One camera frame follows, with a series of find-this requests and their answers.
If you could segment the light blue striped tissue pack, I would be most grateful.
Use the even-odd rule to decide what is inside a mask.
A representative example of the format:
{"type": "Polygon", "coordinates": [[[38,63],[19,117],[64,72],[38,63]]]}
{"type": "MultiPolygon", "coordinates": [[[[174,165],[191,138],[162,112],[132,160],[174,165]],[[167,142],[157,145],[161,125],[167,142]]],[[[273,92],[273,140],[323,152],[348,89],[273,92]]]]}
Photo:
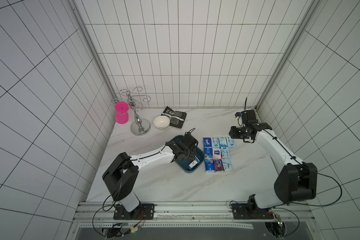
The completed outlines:
{"type": "Polygon", "coordinates": [[[232,163],[230,159],[222,159],[224,171],[233,171],[232,163]]]}

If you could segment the light blue cartoon tissue pack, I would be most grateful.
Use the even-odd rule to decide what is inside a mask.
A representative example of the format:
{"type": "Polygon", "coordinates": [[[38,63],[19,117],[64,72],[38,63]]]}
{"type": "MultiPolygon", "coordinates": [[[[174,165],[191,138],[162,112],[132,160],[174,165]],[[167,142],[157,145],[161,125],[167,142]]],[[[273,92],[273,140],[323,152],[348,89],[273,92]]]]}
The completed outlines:
{"type": "Polygon", "coordinates": [[[219,145],[220,145],[220,147],[227,147],[228,146],[227,138],[226,137],[220,137],[219,138],[219,145]]]}

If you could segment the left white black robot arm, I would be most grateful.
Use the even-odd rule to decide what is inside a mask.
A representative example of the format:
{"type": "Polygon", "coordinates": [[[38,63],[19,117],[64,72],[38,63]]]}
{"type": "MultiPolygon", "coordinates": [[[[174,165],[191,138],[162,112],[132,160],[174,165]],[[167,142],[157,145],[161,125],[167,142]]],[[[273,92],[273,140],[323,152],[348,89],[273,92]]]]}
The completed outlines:
{"type": "Polygon", "coordinates": [[[202,161],[204,158],[199,157],[198,144],[191,132],[186,132],[145,154],[129,156],[120,153],[102,176],[113,199],[114,220],[152,220],[155,204],[141,203],[134,193],[138,175],[173,162],[188,167],[195,160],[202,161]]]}

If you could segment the pink white Tempo tissue pack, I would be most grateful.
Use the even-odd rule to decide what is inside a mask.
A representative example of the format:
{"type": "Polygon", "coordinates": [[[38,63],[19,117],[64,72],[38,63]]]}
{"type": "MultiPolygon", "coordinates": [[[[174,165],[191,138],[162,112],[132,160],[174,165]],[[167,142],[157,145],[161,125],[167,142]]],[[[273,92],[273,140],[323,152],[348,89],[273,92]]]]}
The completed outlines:
{"type": "Polygon", "coordinates": [[[212,150],[213,150],[213,159],[221,159],[222,158],[221,148],[212,148],[212,150]]]}

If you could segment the light blue Vinda tissue pack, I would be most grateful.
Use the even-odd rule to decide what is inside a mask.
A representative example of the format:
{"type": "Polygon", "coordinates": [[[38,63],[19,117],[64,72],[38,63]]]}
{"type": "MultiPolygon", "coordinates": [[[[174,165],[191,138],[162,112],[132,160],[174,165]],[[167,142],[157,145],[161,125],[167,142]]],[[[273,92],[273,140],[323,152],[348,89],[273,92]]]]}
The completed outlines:
{"type": "Polygon", "coordinates": [[[213,148],[220,148],[219,138],[211,138],[211,141],[213,148]]]}

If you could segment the white Vinda tissue pack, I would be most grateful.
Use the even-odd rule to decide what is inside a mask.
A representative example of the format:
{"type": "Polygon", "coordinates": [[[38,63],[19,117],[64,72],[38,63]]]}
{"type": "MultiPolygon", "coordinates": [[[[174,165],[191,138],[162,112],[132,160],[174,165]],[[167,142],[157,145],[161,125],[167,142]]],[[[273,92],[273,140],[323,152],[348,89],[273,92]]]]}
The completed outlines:
{"type": "Polygon", "coordinates": [[[193,170],[197,165],[199,164],[199,161],[194,160],[189,164],[189,170],[193,170]]]}

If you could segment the dark blue Tempo tissue pack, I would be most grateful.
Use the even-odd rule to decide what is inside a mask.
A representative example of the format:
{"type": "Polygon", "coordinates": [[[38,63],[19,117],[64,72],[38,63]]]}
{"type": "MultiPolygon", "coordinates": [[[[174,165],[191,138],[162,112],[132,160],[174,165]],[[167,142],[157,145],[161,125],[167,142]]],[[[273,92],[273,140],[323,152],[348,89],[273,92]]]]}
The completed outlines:
{"type": "Polygon", "coordinates": [[[203,138],[203,144],[205,148],[212,148],[212,139],[211,138],[203,138]]]}

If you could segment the light blue figures tissue pack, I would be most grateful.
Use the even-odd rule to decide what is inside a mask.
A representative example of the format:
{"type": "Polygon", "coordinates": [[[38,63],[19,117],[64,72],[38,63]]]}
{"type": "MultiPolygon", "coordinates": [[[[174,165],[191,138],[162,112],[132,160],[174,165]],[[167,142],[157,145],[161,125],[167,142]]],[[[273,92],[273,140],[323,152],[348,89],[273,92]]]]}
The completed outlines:
{"type": "Polygon", "coordinates": [[[222,157],[222,159],[229,159],[230,158],[229,147],[226,147],[226,146],[221,147],[221,157],[222,157]]]}

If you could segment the blue orange Vinda tissue pack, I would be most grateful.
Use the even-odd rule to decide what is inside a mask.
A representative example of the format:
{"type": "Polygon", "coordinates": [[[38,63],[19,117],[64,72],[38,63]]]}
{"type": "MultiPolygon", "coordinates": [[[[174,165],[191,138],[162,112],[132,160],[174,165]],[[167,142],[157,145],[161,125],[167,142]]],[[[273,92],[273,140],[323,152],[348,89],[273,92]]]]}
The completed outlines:
{"type": "Polygon", "coordinates": [[[204,148],[205,159],[213,159],[213,148],[204,148]]]}

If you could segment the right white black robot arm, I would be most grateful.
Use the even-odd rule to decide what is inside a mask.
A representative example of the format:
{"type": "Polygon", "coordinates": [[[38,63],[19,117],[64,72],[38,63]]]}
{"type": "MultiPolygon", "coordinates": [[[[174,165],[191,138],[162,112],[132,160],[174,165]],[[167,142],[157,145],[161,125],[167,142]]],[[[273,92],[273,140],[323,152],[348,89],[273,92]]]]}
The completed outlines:
{"type": "Polygon", "coordinates": [[[237,112],[235,117],[239,126],[232,126],[229,136],[245,143],[259,143],[271,157],[278,176],[271,187],[249,196],[247,203],[234,204],[234,213],[244,219],[272,219],[270,209],[273,207],[314,199],[317,167],[306,164],[291,152],[269,124],[258,121],[254,110],[237,112]]]}

